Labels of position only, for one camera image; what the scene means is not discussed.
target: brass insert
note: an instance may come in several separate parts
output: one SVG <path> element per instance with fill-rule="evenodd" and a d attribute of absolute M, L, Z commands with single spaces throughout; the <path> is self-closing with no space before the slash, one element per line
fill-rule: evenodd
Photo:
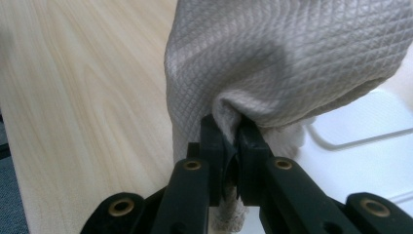
<path fill-rule="evenodd" d="M 123 216 L 131 212 L 133 207 L 134 202 L 131 198 L 122 198 L 110 204 L 108 212 L 112 216 Z"/>
<path fill-rule="evenodd" d="M 376 215 L 379 217 L 387 217 L 391 213 L 389 208 L 387 208 L 385 205 L 371 199 L 362 199 L 360 201 L 360 204 L 366 211 L 368 211 L 372 215 Z"/>

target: light wooden table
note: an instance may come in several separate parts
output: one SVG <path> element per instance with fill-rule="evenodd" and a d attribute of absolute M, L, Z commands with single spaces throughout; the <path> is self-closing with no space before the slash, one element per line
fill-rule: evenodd
<path fill-rule="evenodd" d="M 106 197 L 169 180 L 172 0 L 4 0 L 0 101 L 31 233 L 79 233 Z"/>

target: towel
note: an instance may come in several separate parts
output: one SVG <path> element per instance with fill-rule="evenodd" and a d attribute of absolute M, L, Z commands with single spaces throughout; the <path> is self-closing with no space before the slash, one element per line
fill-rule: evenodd
<path fill-rule="evenodd" d="M 293 155 L 303 120 L 395 74 L 412 25 L 410 0 L 178 1 L 165 55 L 174 161 L 209 113 L 230 142 L 245 115 L 276 154 Z M 239 231 L 244 210 L 225 207 L 214 226 Z"/>

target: black plastic part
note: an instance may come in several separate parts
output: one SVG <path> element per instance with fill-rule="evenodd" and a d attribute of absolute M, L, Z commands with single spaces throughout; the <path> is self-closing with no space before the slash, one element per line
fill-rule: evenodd
<path fill-rule="evenodd" d="M 294 161 L 269 159 L 266 172 L 268 191 L 291 233 L 359 233 Z"/>
<path fill-rule="evenodd" d="M 144 206 L 143 214 L 140 217 L 139 222 L 136 226 L 136 229 L 133 233 L 138 233 L 138 234 L 149 234 L 150 233 L 166 189 L 167 188 L 165 187 L 145 199 L 145 203 L 144 203 L 145 206 Z"/>
<path fill-rule="evenodd" d="M 413 219 L 392 202 L 370 194 L 352 194 L 345 211 L 363 233 L 413 233 Z"/>
<path fill-rule="evenodd" d="M 255 124 L 243 118 L 238 130 L 240 154 L 239 192 L 246 206 L 259 206 L 265 187 L 263 172 L 272 153 Z"/>
<path fill-rule="evenodd" d="M 267 234 L 289 233 L 288 226 L 282 217 L 282 213 L 269 194 L 263 198 L 259 209 L 259 219 Z"/>
<path fill-rule="evenodd" d="M 197 158 L 200 156 L 200 144 L 197 142 L 189 142 L 186 158 Z"/>
<path fill-rule="evenodd" d="M 217 207 L 222 196 L 225 159 L 224 138 L 212 115 L 201 121 L 199 157 L 209 162 L 210 205 Z"/>
<path fill-rule="evenodd" d="M 205 234 L 209 205 L 209 164 L 201 159 L 176 163 L 152 234 Z"/>
<path fill-rule="evenodd" d="M 130 199 L 132 201 L 132 209 L 130 212 L 114 216 L 109 210 L 113 203 Z M 122 211 L 122 202 L 119 208 L 114 207 L 116 211 Z M 82 234 L 134 234 L 137 223 L 143 214 L 144 201 L 139 195 L 132 193 L 118 193 L 104 200 L 91 217 L 86 222 L 82 229 Z"/>

